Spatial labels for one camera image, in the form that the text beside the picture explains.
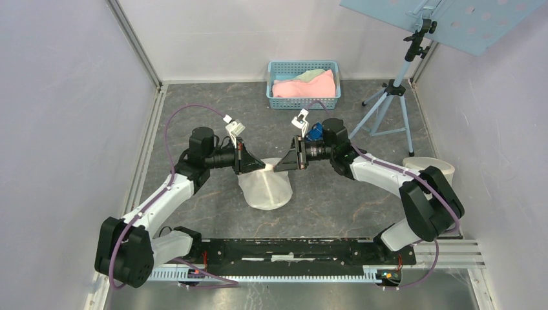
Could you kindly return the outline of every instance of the blue panel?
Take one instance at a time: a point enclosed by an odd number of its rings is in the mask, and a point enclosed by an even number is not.
[[[434,34],[426,37],[478,56],[546,0],[342,0],[341,6],[414,32],[425,3],[436,9]]]

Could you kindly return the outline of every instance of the tripod clamp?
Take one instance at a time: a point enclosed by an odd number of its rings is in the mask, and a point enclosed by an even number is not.
[[[436,31],[437,21],[423,18],[423,22],[420,29],[417,29],[415,33],[406,37],[403,41],[411,42],[411,46],[405,54],[405,61],[411,62],[415,60],[416,56],[421,56],[424,59],[430,50],[430,47],[422,48],[421,43],[425,37],[425,34],[433,34]]]
[[[405,87],[403,85],[399,85],[398,87],[394,86],[394,79],[391,79],[388,81],[388,84],[383,83],[383,87],[385,88],[385,92],[392,96],[403,96],[405,94]]]

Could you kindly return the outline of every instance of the plastic basket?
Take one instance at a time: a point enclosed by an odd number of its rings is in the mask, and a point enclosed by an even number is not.
[[[274,80],[283,81],[292,79],[307,70],[324,69],[333,71],[335,78],[336,95],[332,98],[278,98],[272,96],[272,84]],[[297,109],[300,110],[314,100],[325,104],[327,109],[334,109],[341,97],[341,80],[339,78],[339,66],[334,61],[270,61],[268,63],[268,82],[266,84],[266,97],[270,101],[271,109]],[[318,103],[310,107],[312,110],[323,109]]]

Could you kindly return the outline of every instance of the light blue tripod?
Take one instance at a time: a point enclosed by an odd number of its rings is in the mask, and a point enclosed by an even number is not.
[[[373,96],[369,97],[369,99],[362,102],[361,105],[365,107],[367,105],[367,103],[371,102],[373,99],[375,99],[380,94],[382,94],[382,96],[377,100],[377,102],[371,108],[371,110],[369,110],[369,112],[367,112],[366,116],[359,122],[358,126],[356,126],[356,128],[354,128],[354,130],[350,133],[350,135],[348,135],[348,137],[350,139],[352,139],[352,137],[354,137],[360,129],[367,130],[371,137],[382,136],[383,134],[394,134],[396,132],[405,131],[405,133],[407,135],[407,144],[409,146],[409,156],[414,156],[415,155],[415,153],[413,151],[413,143],[411,141],[411,131],[409,130],[409,119],[407,118],[407,108],[405,106],[405,97],[403,96],[403,94],[401,94],[401,95],[390,94],[389,92],[386,91],[387,87],[396,88],[396,89],[400,88],[401,82],[403,81],[403,77],[405,76],[405,73],[409,69],[410,65],[411,65],[411,62],[405,61],[405,64],[401,68],[401,70],[400,70],[400,72],[399,72],[396,79],[390,80],[389,85],[384,84],[383,88],[381,88]],[[399,104],[401,105],[401,113],[403,115],[403,125],[404,125],[404,127],[400,128],[400,129],[377,132],[377,130],[379,129],[379,126],[381,125],[381,121],[385,117],[386,111],[388,110],[388,108],[390,107],[390,104],[392,103],[392,100],[393,100],[394,96],[399,96]],[[371,118],[373,113],[381,105],[383,105],[383,106],[382,106],[381,110],[379,111],[377,117],[375,118],[375,123],[373,124],[373,126],[370,129],[365,127],[364,126],[365,122],[368,121],[368,119]]]
[[[403,77],[405,76],[405,73],[411,66],[411,62],[413,62],[415,57],[421,56],[421,58],[424,58],[426,54],[428,53],[428,50],[430,49],[430,47],[426,47],[423,49],[421,47],[421,43],[423,42],[423,39],[426,33],[433,34],[434,31],[436,31],[436,25],[437,25],[437,22],[432,21],[431,19],[422,18],[422,23],[419,25],[415,33],[412,36],[406,37],[403,40],[406,42],[411,42],[411,46],[407,50],[407,54],[405,54],[405,63],[401,67],[401,70],[399,71],[399,74],[397,75],[396,79],[391,79],[388,82],[388,84],[383,84],[383,88],[381,90],[376,92],[373,96],[371,96],[366,101],[362,102],[361,105],[365,107],[367,103],[375,99],[378,95],[382,94],[382,96],[377,100],[377,102],[371,108],[371,110],[369,110],[369,112],[367,112],[365,117],[359,122],[358,126],[356,126],[356,128],[354,128],[354,130],[350,133],[350,135],[348,135],[350,139],[352,139],[352,137],[354,137],[361,128],[367,130],[371,137],[405,131],[407,135],[407,145],[409,146],[409,156],[415,156],[415,152],[413,151],[413,142],[411,141],[411,131],[409,130],[409,119],[407,118],[407,108],[405,107],[405,98],[403,97],[403,94],[405,93],[405,87],[401,86],[401,82],[403,81]],[[401,105],[401,113],[403,115],[404,127],[400,129],[377,132],[381,124],[381,121],[385,117],[386,111],[388,110],[388,108],[390,107],[390,104],[392,103],[394,96],[399,97],[399,104]],[[379,111],[377,117],[375,118],[375,123],[373,123],[373,126],[371,127],[371,129],[365,127],[364,126],[365,122],[369,118],[371,118],[373,113],[381,105],[383,106],[381,107],[381,110]]]

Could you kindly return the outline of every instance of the pink cloth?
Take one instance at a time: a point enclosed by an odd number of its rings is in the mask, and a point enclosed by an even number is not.
[[[337,93],[335,81],[333,80],[333,71],[327,70],[308,83],[294,80],[274,81],[272,94],[274,97],[282,98],[335,97]]]

